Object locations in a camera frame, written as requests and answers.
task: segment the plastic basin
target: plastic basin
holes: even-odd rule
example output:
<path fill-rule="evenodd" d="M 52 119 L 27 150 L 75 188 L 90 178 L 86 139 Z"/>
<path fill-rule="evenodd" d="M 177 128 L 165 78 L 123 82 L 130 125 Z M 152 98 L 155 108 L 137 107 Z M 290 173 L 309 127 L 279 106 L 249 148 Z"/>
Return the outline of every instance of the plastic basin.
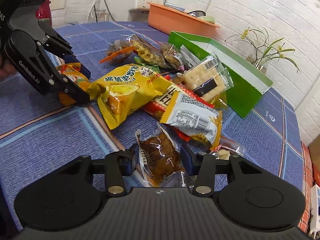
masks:
<path fill-rule="evenodd" d="M 170 34 L 171 31 L 191 33 L 213 38 L 220 26 L 192 17 L 174 8 L 156 3 L 150 4 L 148 23 L 151 27 Z"/>

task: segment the blue tablecloth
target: blue tablecloth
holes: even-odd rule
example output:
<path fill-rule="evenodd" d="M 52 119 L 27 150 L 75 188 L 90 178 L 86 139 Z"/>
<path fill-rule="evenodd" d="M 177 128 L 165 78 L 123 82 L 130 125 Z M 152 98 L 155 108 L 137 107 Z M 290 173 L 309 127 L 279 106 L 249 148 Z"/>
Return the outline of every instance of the blue tablecloth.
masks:
<path fill-rule="evenodd" d="M 118 66 L 98 63 L 114 40 L 132 34 L 142 35 L 155 45 L 156 41 L 168 40 L 168 35 L 145 23 L 101 22 L 57 31 L 91 71 L 91 81 Z M 132 57 L 121 65 L 132 63 Z M 56 95 L 41 96 L 19 74 L 0 82 L 0 104 L 0 183 L 18 225 L 13 201 L 19 190 L 79 155 L 102 158 L 117 150 L 88 108 L 63 109 Z M 96 103 L 92 106 L 99 112 Z M 142 127 L 147 127 L 143 134 L 149 135 L 156 129 L 156 120 L 138 110 L 112 132 L 124 147 L 130 147 L 135 131 Z M 231 108 L 224 110 L 223 135 L 243 144 L 247 159 L 302 190 L 303 157 L 297 119 L 290 104 L 275 90 L 266 92 L 245 119 Z M 192 147 L 197 149 L 199 145 L 194 143 Z M 103 176 L 96 176 L 94 184 L 103 189 Z M 220 176 L 216 190 L 225 184 L 226 178 Z"/>

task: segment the snack pile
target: snack pile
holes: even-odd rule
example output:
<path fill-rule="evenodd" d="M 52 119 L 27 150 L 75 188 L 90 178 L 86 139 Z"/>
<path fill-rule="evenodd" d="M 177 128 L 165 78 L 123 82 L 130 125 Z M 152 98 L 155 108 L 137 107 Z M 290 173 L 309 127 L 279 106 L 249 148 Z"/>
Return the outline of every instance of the snack pile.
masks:
<path fill-rule="evenodd" d="M 156 47 L 132 35 L 114 41 L 100 62 L 118 64 L 132 53 L 137 54 L 135 64 L 117 67 L 91 84 L 78 72 L 77 64 L 62 65 L 58 70 L 97 100 L 110 130 L 140 108 L 159 121 L 157 132 L 145 134 L 141 127 L 135 133 L 139 145 L 136 167 L 145 182 L 153 187 L 194 183 L 195 179 L 185 174 L 179 144 L 173 138 L 197 141 L 207 154 L 220 159 L 244 154 L 239 144 L 221 138 L 221 108 L 226 107 L 223 92 L 233 87 L 233 82 L 214 53 L 200 60 L 184 45 L 181 50 L 163 42 Z"/>

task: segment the yellow chip bag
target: yellow chip bag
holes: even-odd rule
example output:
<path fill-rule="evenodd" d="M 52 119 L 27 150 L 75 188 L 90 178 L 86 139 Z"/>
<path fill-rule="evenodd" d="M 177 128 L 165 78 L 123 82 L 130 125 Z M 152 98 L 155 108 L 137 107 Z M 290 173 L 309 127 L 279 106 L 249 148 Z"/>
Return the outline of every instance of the yellow chip bag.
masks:
<path fill-rule="evenodd" d="M 90 85 L 89 80 L 85 75 L 80 73 L 80 68 L 81 68 L 80 62 L 63 64 L 63 65 L 57 66 L 56 68 L 60 74 L 66 75 L 82 90 L 86 91 L 87 88 L 89 87 Z M 70 96 L 68 96 L 64 92 L 59 93 L 59 100 L 65 106 L 70 106 L 76 103 L 74 99 L 72 99 Z"/>
<path fill-rule="evenodd" d="M 171 82 L 144 66 L 128 64 L 114 69 L 87 89 L 97 99 L 108 127 L 118 127 L 129 114 L 162 95 Z"/>

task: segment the green box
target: green box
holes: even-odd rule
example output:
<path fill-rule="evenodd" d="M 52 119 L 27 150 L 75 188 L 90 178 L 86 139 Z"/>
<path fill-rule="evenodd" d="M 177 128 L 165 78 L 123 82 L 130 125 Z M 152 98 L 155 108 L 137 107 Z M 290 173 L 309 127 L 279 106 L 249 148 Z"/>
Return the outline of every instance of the green box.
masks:
<path fill-rule="evenodd" d="M 267 92 L 273 82 L 260 70 L 214 39 L 180 32 L 171 32 L 169 43 L 180 48 L 186 46 L 200 60 L 215 52 L 228 69 L 234 87 L 226 91 L 228 105 L 242 118 Z"/>

